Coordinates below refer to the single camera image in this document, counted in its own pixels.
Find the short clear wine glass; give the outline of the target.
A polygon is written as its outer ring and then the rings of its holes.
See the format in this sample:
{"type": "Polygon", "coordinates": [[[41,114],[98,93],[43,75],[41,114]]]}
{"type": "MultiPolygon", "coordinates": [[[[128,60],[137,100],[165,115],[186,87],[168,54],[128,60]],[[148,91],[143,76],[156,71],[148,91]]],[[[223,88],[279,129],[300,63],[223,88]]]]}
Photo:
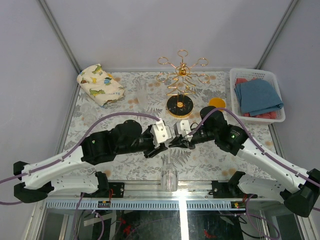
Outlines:
{"type": "Polygon", "coordinates": [[[160,175],[160,185],[163,192],[176,192],[178,190],[179,173],[172,162],[172,152],[169,149],[165,155],[160,175]]]}

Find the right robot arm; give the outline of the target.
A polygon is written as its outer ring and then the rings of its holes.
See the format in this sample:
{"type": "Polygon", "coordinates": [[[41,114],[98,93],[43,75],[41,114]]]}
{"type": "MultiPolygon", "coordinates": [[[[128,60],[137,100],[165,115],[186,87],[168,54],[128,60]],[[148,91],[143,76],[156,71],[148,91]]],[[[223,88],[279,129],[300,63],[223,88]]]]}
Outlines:
{"type": "Polygon", "coordinates": [[[239,125],[227,123],[226,108],[204,107],[200,111],[201,122],[191,129],[188,122],[176,125],[176,136],[169,143],[171,148],[193,150],[197,144],[213,141],[222,151],[247,161],[272,179],[255,178],[236,172],[229,180],[228,192],[233,197],[253,194],[278,201],[300,217],[308,217],[320,196],[320,171],[306,170],[292,164],[259,143],[237,116],[239,125]]]}

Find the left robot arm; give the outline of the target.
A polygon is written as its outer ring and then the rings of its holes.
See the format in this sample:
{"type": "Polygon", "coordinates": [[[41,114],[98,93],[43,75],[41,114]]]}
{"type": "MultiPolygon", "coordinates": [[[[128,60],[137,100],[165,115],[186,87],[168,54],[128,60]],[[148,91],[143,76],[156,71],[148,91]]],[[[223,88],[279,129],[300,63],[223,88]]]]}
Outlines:
{"type": "Polygon", "coordinates": [[[80,145],[38,163],[18,161],[13,173],[20,183],[13,187],[14,197],[22,203],[36,203],[53,195],[83,195],[85,198],[108,198],[108,177],[97,171],[88,176],[67,176],[88,166],[112,162],[116,156],[143,153],[152,158],[167,149],[171,131],[160,120],[146,130],[135,120],[126,120],[111,130],[92,133],[80,145]]]}

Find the gold wine glass rack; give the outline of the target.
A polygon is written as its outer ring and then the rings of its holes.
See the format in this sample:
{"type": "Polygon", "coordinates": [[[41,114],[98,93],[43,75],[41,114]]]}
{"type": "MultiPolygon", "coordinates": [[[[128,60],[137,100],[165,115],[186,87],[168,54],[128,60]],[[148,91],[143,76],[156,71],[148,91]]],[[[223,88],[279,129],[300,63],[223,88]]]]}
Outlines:
{"type": "Polygon", "coordinates": [[[185,58],[189,55],[189,52],[185,49],[180,49],[177,52],[180,57],[180,63],[174,65],[169,62],[169,59],[165,56],[158,58],[157,63],[160,65],[170,65],[174,71],[167,74],[160,72],[156,76],[156,81],[159,83],[167,83],[168,100],[165,104],[168,113],[177,119],[183,119],[192,114],[194,109],[194,102],[191,99],[191,95],[195,95],[196,83],[194,80],[198,80],[202,84],[208,84],[210,77],[205,73],[195,73],[192,69],[196,66],[206,67],[209,61],[205,57],[199,58],[194,64],[189,66],[185,58]]]}

